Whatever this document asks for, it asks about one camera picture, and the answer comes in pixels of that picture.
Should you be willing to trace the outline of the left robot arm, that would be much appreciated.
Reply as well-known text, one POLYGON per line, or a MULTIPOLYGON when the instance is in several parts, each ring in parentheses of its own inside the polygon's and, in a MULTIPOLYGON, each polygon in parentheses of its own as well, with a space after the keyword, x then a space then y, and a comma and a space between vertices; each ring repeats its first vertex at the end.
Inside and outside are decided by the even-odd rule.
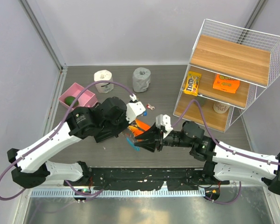
POLYGON ((25 189, 45 181, 67 180, 74 186, 88 184, 91 172, 85 162, 63 164, 49 159, 88 136, 93 136, 96 142, 117 137, 137 117, 132 106, 132 103, 125 104, 112 97, 94 107, 76 107, 61 124, 60 130, 52 130, 23 150, 12 148, 8 151, 10 162, 19 160, 11 172, 13 181, 25 189))

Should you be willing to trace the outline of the metal key organizer blue handle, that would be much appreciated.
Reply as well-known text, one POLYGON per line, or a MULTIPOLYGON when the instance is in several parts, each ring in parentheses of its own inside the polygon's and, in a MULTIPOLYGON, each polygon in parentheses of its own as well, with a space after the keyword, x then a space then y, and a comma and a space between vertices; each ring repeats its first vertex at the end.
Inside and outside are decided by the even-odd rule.
POLYGON ((126 140, 127 140, 128 144, 129 144, 135 151, 137 151, 137 152, 140 151, 140 148, 137 147, 137 146, 135 146, 134 143, 133 143, 128 137, 126 137, 126 140))

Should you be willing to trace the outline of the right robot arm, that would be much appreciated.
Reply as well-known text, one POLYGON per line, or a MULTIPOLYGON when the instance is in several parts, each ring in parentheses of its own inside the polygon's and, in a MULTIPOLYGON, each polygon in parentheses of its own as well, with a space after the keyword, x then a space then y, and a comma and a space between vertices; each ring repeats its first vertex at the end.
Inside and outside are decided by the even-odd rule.
POLYGON ((204 130, 192 121, 185 121, 180 131, 167 131, 153 124, 135 137, 135 145, 148 151, 161 151, 164 146, 190 148, 190 155, 203 161, 202 179, 205 183, 215 181, 238 181, 259 184, 280 195, 280 153, 258 154, 232 147, 204 134, 204 130))

